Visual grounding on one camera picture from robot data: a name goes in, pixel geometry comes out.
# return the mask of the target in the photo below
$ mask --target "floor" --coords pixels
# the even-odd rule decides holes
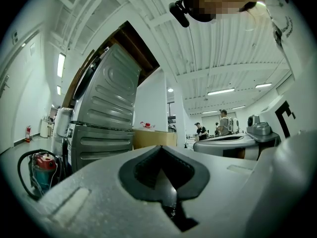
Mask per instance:
[[[40,136],[35,136],[30,143],[22,143],[13,148],[8,149],[6,152],[0,155],[0,169],[3,172],[6,180],[13,193],[21,199],[31,200],[27,192],[24,190],[22,183],[19,179],[17,172],[17,164],[19,158],[26,152],[43,149],[51,150],[52,140],[49,138],[42,138]],[[29,169],[28,169],[28,159],[25,158],[21,163],[21,174],[24,180],[25,185],[29,190],[33,191],[31,188]]]

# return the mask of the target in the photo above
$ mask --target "fire extinguisher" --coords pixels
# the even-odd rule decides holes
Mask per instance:
[[[31,135],[31,126],[26,127],[25,139],[26,142],[30,143],[30,135]]]

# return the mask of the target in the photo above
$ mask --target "vacuum hose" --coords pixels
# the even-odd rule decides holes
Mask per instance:
[[[56,158],[58,159],[60,168],[59,168],[59,177],[58,177],[57,183],[59,183],[59,180],[60,180],[61,174],[62,174],[62,163],[61,163],[61,159],[60,159],[60,157],[59,157],[58,155],[56,155],[56,154],[54,154],[54,153],[51,153],[51,152],[49,152],[49,151],[47,151],[47,150],[43,150],[43,149],[38,149],[38,150],[30,151],[30,152],[27,152],[27,153],[23,154],[23,155],[20,157],[19,161],[18,161],[18,174],[19,174],[20,181],[21,181],[21,183],[22,183],[22,185],[23,185],[25,191],[26,191],[26,192],[30,195],[30,197],[32,197],[34,200],[38,200],[38,199],[40,199],[40,197],[37,196],[37,195],[34,195],[32,192],[30,192],[29,189],[27,188],[27,186],[25,185],[25,183],[24,183],[24,181],[23,181],[23,178],[22,178],[22,175],[21,175],[21,163],[22,163],[22,161],[23,161],[27,156],[30,156],[30,155],[33,155],[33,154],[36,154],[36,153],[39,153],[39,152],[47,152],[48,154],[50,154],[50,155],[52,155],[52,156],[54,156],[54,157],[56,157]]]

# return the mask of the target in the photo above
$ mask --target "ceiling light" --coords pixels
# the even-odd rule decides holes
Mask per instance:
[[[225,89],[225,90],[220,90],[220,91],[215,91],[215,92],[209,92],[208,95],[214,95],[214,94],[219,94],[219,93],[228,93],[228,92],[233,92],[235,89],[230,88],[230,89]]]
[[[57,86],[57,94],[60,95],[60,86]]]
[[[245,106],[240,106],[240,107],[237,107],[237,108],[233,108],[233,109],[241,109],[241,108],[244,108]]]
[[[217,112],[218,110],[215,111],[206,111],[206,112],[202,112],[202,114],[208,114],[208,113],[213,113],[213,112]]]
[[[267,86],[270,86],[271,84],[272,84],[272,83],[266,83],[266,84],[256,85],[256,88],[267,87]]]
[[[59,77],[62,77],[63,75],[63,68],[64,68],[64,62],[65,62],[65,55],[60,53],[58,55],[58,64],[57,64],[57,75]]]
[[[257,4],[260,4],[260,5],[266,6],[264,2],[257,2]]]

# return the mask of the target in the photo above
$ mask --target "white ceiling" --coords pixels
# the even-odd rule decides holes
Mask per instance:
[[[130,3],[164,50],[170,75],[182,89],[189,114],[248,106],[290,73],[275,46],[265,6],[212,23],[189,18],[190,27],[183,28],[168,11],[168,5],[176,0],[88,1],[79,0],[74,10],[56,1],[60,10],[51,43],[62,51],[83,54],[101,26]],[[272,83],[271,87],[255,89],[265,82]],[[234,92],[207,96],[209,91],[232,87]]]

